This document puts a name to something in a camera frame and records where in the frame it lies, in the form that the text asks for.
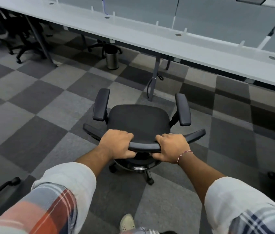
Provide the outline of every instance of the person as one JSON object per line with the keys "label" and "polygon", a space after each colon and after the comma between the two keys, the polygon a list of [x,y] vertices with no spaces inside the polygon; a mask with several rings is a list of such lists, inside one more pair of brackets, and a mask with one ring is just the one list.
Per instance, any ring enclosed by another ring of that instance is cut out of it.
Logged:
{"label": "person", "polygon": [[[48,169],[31,192],[0,216],[0,234],[77,234],[87,217],[96,178],[112,159],[132,158],[133,134],[108,130],[99,145],[75,162]],[[226,177],[197,158],[181,134],[157,135],[161,153],[152,156],[178,164],[192,182],[215,234],[275,233],[275,202],[244,182]],[[135,229],[128,214],[121,233],[158,233]]]}

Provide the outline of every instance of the bracelet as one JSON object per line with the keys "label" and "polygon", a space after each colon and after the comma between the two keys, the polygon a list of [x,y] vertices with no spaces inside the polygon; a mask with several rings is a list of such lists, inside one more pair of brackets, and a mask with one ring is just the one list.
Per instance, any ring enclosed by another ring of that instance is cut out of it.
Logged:
{"label": "bracelet", "polygon": [[184,153],[182,153],[182,154],[178,157],[178,159],[177,159],[177,165],[179,165],[179,164],[178,164],[178,161],[179,161],[180,157],[182,157],[182,155],[183,155]]}

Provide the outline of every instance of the left hand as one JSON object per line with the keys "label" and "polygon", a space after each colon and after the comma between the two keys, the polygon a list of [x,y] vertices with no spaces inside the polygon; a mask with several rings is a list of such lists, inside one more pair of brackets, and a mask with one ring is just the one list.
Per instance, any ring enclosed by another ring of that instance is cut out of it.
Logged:
{"label": "left hand", "polygon": [[133,139],[133,134],[122,130],[108,130],[98,145],[107,151],[110,159],[132,158],[136,153],[129,151],[129,143]]}

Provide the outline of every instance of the chair seat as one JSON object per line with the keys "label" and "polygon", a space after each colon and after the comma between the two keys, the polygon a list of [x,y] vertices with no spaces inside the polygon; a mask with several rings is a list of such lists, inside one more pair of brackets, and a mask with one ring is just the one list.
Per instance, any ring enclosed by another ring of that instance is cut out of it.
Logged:
{"label": "chair seat", "polygon": [[107,129],[134,134],[133,142],[153,143],[156,135],[170,133],[169,116],[161,108],[145,105],[117,105],[108,115]]}

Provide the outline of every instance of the white sneaker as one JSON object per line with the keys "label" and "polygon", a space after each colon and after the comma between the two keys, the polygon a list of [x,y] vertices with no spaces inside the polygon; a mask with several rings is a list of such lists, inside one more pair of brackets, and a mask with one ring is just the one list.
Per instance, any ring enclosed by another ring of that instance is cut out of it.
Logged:
{"label": "white sneaker", "polygon": [[124,233],[128,230],[134,229],[135,223],[132,215],[130,213],[123,216],[123,218],[120,221],[120,233]]}

